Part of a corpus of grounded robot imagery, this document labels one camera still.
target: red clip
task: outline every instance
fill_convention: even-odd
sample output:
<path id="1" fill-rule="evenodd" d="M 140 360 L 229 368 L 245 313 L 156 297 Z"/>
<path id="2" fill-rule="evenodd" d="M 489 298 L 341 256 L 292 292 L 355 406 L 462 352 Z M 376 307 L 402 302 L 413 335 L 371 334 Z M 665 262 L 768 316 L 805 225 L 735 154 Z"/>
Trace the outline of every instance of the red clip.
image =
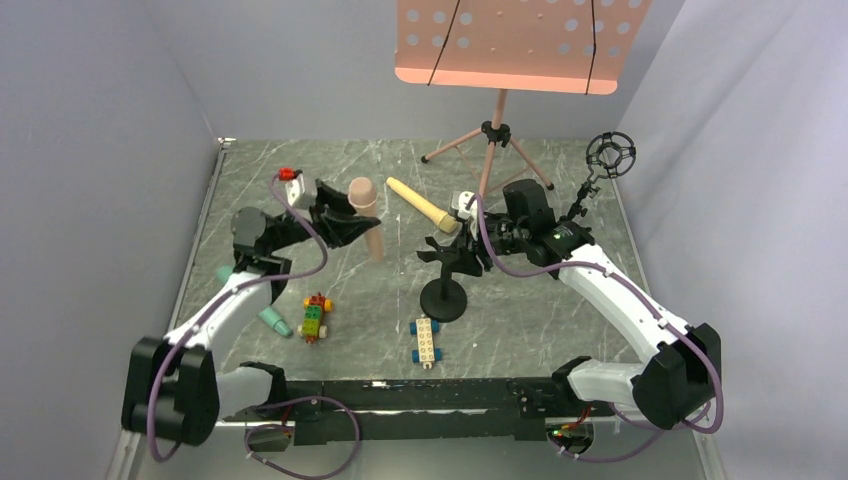
<path id="1" fill-rule="evenodd" d="M 288 182 L 297 178 L 297 173 L 294 169 L 289 167 L 283 167 L 280 169 L 280 180 L 284 182 Z"/>

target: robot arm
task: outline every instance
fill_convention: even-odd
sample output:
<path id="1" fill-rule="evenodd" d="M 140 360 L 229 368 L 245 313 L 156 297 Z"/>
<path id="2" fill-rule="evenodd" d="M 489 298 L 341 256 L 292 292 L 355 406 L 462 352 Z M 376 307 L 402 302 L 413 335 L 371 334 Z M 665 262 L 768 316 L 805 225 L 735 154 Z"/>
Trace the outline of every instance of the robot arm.
<path id="1" fill-rule="evenodd" d="M 458 219 L 476 225 L 484 215 L 497 255 L 524 253 L 541 267 L 570 263 L 550 275 L 589 300 L 636 351 L 636 364 L 578 357 L 559 368 L 552 379 L 568 398 L 636 406 L 654 425 L 670 429 L 715 396 L 704 365 L 665 327 L 685 333 L 720 374 L 721 340 L 715 330 L 708 324 L 692 328 L 648 296 L 595 243 L 591 229 L 567 216 L 555 220 L 541 185 L 525 179 L 505 186 L 506 214 L 466 208 L 472 196 L 471 192 L 454 195 L 459 201 L 453 202 L 452 212 Z M 482 241 L 475 240 L 469 249 L 489 270 L 492 259 Z"/>
<path id="2" fill-rule="evenodd" d="M 284 169 L 286 199 L 309 212 L 310 224 L 330 248 L 350 244 L 380 220 L 355 215 L 344 194 L 320 180 Z M 232 218 L 235 267 L 224 287 L 192 318 L 165 334 L 143 338 L 133 348 L 127 374 L 121 424 L 126 430 L 145 433 L 148 401 L 154 378 L 168 352 L 184 335 L 188 342 L 177 352 L 166 372 L 155 408 L 156 436 L 188 445 L 199 445 L 211 434 L 215 422 L 245 407 L 285 399 L 285 373 L 281 368 L 255 362 L 233 372 L 216 375 L 241 331 L 285 289 L 286 281 L 245 282 L 267 275 L 287 274 L 289 259 L 274 252 L 310 238 L 288 213 L 271 216 L 254 207 L 239 210 Z M 201 314 L 217 306 L 200 325 Z"/>

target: pink music stand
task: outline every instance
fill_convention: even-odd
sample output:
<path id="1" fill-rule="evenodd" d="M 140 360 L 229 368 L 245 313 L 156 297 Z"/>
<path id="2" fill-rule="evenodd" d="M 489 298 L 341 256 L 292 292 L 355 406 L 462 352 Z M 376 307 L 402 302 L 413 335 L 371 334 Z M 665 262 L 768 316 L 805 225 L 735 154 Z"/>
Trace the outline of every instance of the pink music stand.
<path id="1" fill-rule="evenodd" d="M 421 161 L 427 163 L 451 148 L 456 148 L 466 160 L 459 145 L 486 134 L 489 143 L 479 178 L 481 195 L 498 188 L 489 188 L 498 143 L 503 147 L 512 145 L 527 163 L 524 170 L 501 185 L 529 168 L 553 190 L 554 185 L 502 122 L 507 92 L 614 92 L 650 3 L 651 0 L 460 0 L 457 9 L 457 0 L 397 0 L 398 78 L 409 83 L 498 89 L 490 122 L 424 155 Z M 434 72 L 443 44 L 444 52 Z"/>

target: wooden rolling pin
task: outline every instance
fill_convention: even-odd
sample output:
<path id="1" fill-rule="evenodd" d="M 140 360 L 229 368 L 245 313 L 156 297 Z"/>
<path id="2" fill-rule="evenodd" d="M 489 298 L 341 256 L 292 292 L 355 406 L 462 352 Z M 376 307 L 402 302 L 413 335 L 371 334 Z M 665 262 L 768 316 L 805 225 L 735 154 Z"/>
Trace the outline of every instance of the wooden rolling pin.
<path id="1" fill-rule="evenodd" d="M 407 187 L 400 180 L 389 177 L 386 180 L 386 185 L 389 186 L 395 193 L 400 195 L 410 205 L 417 208 L 419 212 L 427 216 L 433 223 L 439 227 L 439 230 L 445 233 L 452 233 L 456 230 L 456 219 L 450 216 L 448 212 L 430 203 L 426 198 L 418 195 L 415 190 Z"/>
<path id="2" fill-rule="evenodd" d="M 377 189 L 374 184 L 365 177 L 354 178 L 347 189 L 347 202 L 363 217 L 377 216 Z M 371 260 L 379 262 L 383 259 L 383 230 L 382 227 L 374 227 L 365 232 L 365 244 Z"/>

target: gray wall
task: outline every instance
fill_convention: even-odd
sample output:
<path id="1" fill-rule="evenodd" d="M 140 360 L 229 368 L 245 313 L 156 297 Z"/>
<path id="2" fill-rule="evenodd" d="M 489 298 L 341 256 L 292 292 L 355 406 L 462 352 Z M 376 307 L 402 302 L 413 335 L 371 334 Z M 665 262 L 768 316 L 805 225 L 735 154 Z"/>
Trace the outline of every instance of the gray wall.
<path id="1" fill-rule="evenodd" d="M 845 478 L 848 3 L 689 0 L 628 109 L 652 292 L 721 333 L 730 478 Z"/>
<path id="2" fill-rule="evenodd" d="M 102 478 L 217 142 L 143 3 L 0 3 L 0 478 Z"/>
<path id="3" fill-rule="evenodd" d="M 218 136 L 454 138 L 492 116 L 492 90 L 395 77 L 392 0 L 145 1 Z M 615 94 L 514 92 L 505 121 L 523 137 L 615 127 L 682 4 L 652 6 Z"/>

